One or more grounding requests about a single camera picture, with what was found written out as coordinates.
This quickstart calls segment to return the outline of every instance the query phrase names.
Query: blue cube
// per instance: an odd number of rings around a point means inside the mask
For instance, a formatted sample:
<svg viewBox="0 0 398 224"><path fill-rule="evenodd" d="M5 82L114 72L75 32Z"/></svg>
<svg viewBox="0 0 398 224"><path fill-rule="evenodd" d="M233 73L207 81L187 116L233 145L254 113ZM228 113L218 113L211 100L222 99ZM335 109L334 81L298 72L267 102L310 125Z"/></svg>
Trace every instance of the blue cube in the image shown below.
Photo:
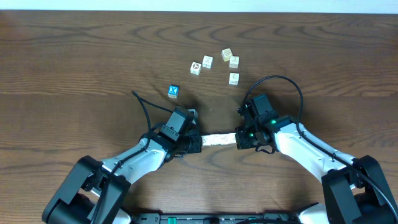
<svg viewBox="0 0 398 224"><path fill-rule="evenodd" d="M169 95L170 98L176 98L177 99L178 89L179 89L178 86L170 85L169 92L167 94Z"/></svg>

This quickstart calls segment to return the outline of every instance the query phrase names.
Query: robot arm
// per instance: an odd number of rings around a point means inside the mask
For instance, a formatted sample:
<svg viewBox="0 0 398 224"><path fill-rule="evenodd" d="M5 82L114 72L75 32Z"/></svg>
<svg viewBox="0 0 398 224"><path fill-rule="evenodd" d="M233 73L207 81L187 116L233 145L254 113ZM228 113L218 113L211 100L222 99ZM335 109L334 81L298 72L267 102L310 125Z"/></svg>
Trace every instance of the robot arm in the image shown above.
<svg viewBox="0 0 398 224"><path fill-rule="evenodd" d="M325 152L338 155L342 162L361 170L366 177L373 179L388 201L395 202L375 159L370 156L357 159L337 151L299 124L299 130L312 142L310 143L299 135L296 122L291 116L277 114L266 95L248 100L244 109L239 110L239 114L244 117L244 125L237 127L235 133L200 136L198 129L193 129L196 111L176 107L167 124L162 125L158 133L152 130L145 134L139 144L130 150L102 162L90 156L81 158L46 206L42 220L45 223L59 224L90 223L96 205L78 193L82 188L103 197L96 224L129 224L132 219L121 206L131 184L148 172L157 170L175 156L199 153L202 146L236 143L238 149L255 147L258 150L261 146L271 146L272 152L268 152L269 154L279 151L290 156L322 183L326 206L314 205L301 211L297 215L301 223L394 222L385 198L352 169ZM322 147L325 152L313 144ZM112 170L121 160L125 161L112 174ZM107 180L108 190L103 194ZM365 193L353 195L353 187L365 187Z"/></svg>
<svg viewBox="0 0 398 224"><path fill-rule="evenodd" d="M130 150L102 162L90 156L81 158L46 206L42 220L57 224L90 223L96 205L78 193L82 188L103 197L96 224L129 224L131 217L121 206L131 184L175 156L201 152L201 136L199 130L194 129L196 117L196 111L176 107L158 133L152 128ZM115 165L131 155L134 156L111 175ZM108 179L107 193L103 194Z"/></svg>
<svg viewBox="0 0 398 224"><path fill-rule="evenodd" d="M239 113L244 125L236 128L238 149L270 146L269 154L279 151L293 158L322 183L326 206L316 205L300 212L302 223L394 223L386 199L356 171L372 179L388 201L393 202L396 211L391 190L375 159L370 156L357 159L340 152L312 135L302 124L298 124L300 135L294 119L279 116L266 95L248 100L243 108ZM350 167L330 157L331 154ZM365 193L353 195L351 189L355 187L365 187Z"/></svg>

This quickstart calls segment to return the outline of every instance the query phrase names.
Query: wooden block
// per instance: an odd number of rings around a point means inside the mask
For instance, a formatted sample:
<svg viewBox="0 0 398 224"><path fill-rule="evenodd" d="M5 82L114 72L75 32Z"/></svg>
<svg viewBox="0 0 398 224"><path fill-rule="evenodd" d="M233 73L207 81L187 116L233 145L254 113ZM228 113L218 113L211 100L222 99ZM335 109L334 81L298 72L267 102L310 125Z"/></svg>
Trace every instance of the wooden block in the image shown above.
<svg viewBox="0 0 398 224"><path fill-rule="evenodd" d="M168 96L169 96L170 98L175 98L175 99L177 99L177 97L178 97L178 91L179 91L179 87L178 87L178 86L170 85L170 86L169 86L169 92L168 92L167 94L168 94Z"/></svg>
<svg viewBox="0 0 398 224"><path fill-rule="evenodd" d="M202 62L203 68L211 68L212 63L213 63L213 58L205 55Z"/></svg>
<svg viewBox="0 0 398 224"><path fill-rule="evenodd" d="M229 74L229 84L237 85L239 82L239 74L238 73L230 73Z"/></svg>
<svg viewBox="0 0 398 224"><path fill-rule="evenodd" d="M224 50L221 52L221 56L223 56L224 62L228 61L228 60L231 58L231 56L232 56L232 51L231 51L231 49L224 49Z"/></svg>
<svg viewBox="0 0 398 224"><path fill-rule="evenodd" d="M239 65L239 57L238 56L231 56L229 60L229 67L230 68L237 68Z"/></svg>
<svg viewBox="0 0 398 224"><path fill-rule="evenodd" d="M195 74L195 75L199 75L200 70L201 70L201 64L196 63L196 62L192 62L191 73Z"/></svg>

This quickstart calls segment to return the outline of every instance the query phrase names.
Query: cube with symbol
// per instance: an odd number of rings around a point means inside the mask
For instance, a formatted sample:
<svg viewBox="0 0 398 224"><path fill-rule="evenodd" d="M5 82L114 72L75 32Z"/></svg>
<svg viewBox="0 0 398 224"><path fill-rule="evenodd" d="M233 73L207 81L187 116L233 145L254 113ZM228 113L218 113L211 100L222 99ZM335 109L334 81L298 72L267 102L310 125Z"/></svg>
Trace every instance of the cube with symbol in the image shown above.
<svg viewBox="0 0 398 224"><path fill-rule="evenodd" d="M169 95L170 98L175 98L175 99L177 99L177 96L178 96L178 89L179 89L178 86L170 85L170 86L169 86L169 92L168 92L167 94Z"/></svg>
<svg viewBox="0 0 398 224"><path fill-rule="evenodd" d="M231 51L231 49L224 49L224 50L221 52L221 56L223 56L224 62L228 61L228 60L231 58L231 56L232 56L232 51Z"/></svg>
<svg viewBox="0 0 398 224"><path fill-rule="evenodd" d="M202 62L203 68L211 68L212 63L213 63L213 58L205 55Z"/></svg>
<svg viewBox="0 0 398 224"><path fill-rule="evenodd" d="M237 85L239 82L239 74L238 73L230 73L229 74L229 84Z"/></svg>
<svg viewBox="0 0 398 224"><path fill-rule="evenodd" d="M229 59L229 67L230 68L237 68L239 65L239 57L238 56L231 56Z"/></svg>
<svg viewBox="0 0 398 224"><path fill-rule="evenodd" d="M196 62L192 62L191 73L195 74L195 75L199 75L200 70L201 70L201 64L196 63Z"/></svg>

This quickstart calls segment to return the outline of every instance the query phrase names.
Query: wood grain surface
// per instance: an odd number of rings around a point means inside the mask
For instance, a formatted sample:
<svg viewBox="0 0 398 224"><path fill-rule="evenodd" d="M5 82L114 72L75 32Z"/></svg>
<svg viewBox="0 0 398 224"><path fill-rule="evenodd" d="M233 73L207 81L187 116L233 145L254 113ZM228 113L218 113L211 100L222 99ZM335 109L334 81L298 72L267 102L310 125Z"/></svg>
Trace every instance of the wood grain surface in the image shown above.
<svg viewBox="0 0 398 224"><path fill-rule="evenodd" d="M228 85L221 50L239 56ZM190 74L193 61L212 69ZM134 146L146 132L131 96L195 108L204 133L233 131L243 95L266 75L301 87L302 123L332 146L381 164L398 198L398 16L176 12L0 12L0 223L41 223L75 162ZM170 84L180 86L169 99ZM267 93L281 114L299 98ZM169 114L148 108L153 123ZM140 179L125 206L163 212L263 212L323 202L316 178L282 154L204 147Z"/></svg>

